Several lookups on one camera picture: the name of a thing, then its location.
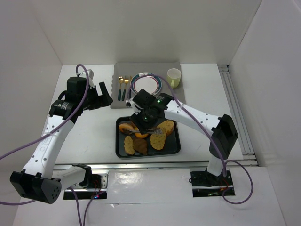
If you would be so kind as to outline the orange glazed doughnut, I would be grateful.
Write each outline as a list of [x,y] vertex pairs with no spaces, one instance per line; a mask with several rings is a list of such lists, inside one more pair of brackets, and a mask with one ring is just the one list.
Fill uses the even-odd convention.
[[139,139],[145,139],[149,134],[141,134],[141,133],[135,133],[135,136]]

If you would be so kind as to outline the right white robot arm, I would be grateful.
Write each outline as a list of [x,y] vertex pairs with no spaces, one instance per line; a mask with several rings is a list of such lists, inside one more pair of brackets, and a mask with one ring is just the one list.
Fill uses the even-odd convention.
[[161,93],[155,97],[144,89],[133,98],[127,98],[126,105],[132,107],[134,113],[130,119],[142,134],[155,128],[159,119],[166,119],[206,136],[210,140],[209,152],[212,156],[207,172],[217,177],[226,175],[226,163],[238,139],[238,132],[229,115],[210,115],[183,104],[171,95]]

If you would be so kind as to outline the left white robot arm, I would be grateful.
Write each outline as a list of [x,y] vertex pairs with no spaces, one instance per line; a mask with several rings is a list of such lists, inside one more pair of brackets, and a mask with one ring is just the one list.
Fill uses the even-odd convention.
[[20,172],[12,172],[10,182],[22,198],[54,203],[61,191],[78,184],[87,188],[99,177],[84,164],[73,164],[55,173],[54,166],[60,150],[84,110],[95,110],[112,104],[104,82],[100,82],[101,95],[93,84],[92,70],[76,72],[67,80],[66,90],[51,105],[43,137]]

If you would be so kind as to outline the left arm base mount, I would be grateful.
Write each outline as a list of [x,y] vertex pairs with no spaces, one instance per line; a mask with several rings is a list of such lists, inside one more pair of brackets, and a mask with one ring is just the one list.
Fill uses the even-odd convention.
[[84,181],[85,171],[68,173],[62,180],[62,193],[64,200],[75,200],[71,189],[76,193],[79,200],[91,198],[101,200],[107,198],[108,172],[92,171],[88,185],[80,185]]

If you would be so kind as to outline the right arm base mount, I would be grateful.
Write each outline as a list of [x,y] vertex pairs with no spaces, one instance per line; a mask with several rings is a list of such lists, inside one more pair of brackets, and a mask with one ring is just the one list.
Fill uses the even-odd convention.
[[214,176],[207,171],[192,171],[190,173],[189,182],[192,185],[192,195],[196,197],[217,197],[234,196],[235,190],[233,186],[231,172],[227,171],[227,176]]

